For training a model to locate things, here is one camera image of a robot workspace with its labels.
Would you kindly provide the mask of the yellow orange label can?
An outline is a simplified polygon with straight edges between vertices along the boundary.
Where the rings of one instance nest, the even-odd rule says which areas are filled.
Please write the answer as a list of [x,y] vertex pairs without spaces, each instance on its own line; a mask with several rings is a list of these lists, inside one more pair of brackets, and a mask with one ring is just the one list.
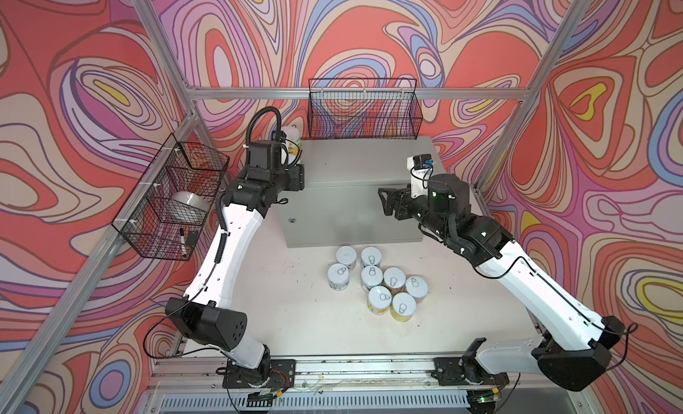
[[286,137],[287,150],[286,156],[283,157],[283,163],[293,165],[301,157],[302,131],[295,126],[282,127],[281,130]]

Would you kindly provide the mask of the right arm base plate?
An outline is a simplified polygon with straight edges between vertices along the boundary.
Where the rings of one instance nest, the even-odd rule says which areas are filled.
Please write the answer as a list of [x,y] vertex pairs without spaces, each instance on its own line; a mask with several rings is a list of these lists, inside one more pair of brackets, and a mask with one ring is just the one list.
[[510,384],[506,373],[490,374],[473,359],[468,357],[437,357],[430,376],[439,385],[445,386],[494,386],[506,387]]

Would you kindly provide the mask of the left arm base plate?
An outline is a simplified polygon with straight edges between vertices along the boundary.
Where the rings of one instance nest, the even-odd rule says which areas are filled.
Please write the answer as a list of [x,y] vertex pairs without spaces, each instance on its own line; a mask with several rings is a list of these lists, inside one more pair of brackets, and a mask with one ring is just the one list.
[[219,367],[216,374],[222,376],[222,387],[225,389],[266,389],[270,392],[286,391],[295,384],[295,359],[270,359],[270,364],[255,369],[247,369],[228,361],[225,367]]

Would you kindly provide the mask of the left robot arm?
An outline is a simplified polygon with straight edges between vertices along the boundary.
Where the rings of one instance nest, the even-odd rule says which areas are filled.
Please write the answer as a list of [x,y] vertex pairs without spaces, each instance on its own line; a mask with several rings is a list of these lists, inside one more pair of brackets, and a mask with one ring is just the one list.
[[185,337],[218,350],[248,370],[264,369],[269,350],[247,332],[247,315],[231,309],[239,270],[257,230],[282,192],[304,188],[301,154],[288,152],[287,136],[247,144],[247,165],[216,198],[215,237],[194,280],[180,298],[169,298],[165,317]]

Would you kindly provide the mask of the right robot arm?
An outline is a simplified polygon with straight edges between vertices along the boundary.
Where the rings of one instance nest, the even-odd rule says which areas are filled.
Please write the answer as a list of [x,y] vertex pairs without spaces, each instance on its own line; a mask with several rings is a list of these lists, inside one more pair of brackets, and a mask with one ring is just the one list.
[[434,175],[412,188],[381,188],[386,216],[414,219],[424,234],[464,258],[483,278],[507,289],[544,328],[529,339],[476,339],[459,362],[462,377],[478,383],[505,373],[544,375],[579,392],[605,374],[610,350],[625,336],[615,316],[601,316],[571,296],[490,216],[472,212],[470,188],[455,175]]

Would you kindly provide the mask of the pink label can plain lid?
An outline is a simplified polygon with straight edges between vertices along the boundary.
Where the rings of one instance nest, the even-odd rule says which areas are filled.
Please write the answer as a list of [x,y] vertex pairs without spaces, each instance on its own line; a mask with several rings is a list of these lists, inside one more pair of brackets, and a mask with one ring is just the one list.
[[335,257],[339,264],[343,264],[349,270],[353,270],[357,265],[358,254],[355,248],[352,248],[351,246],[342,246],[341,248],[338,248]]

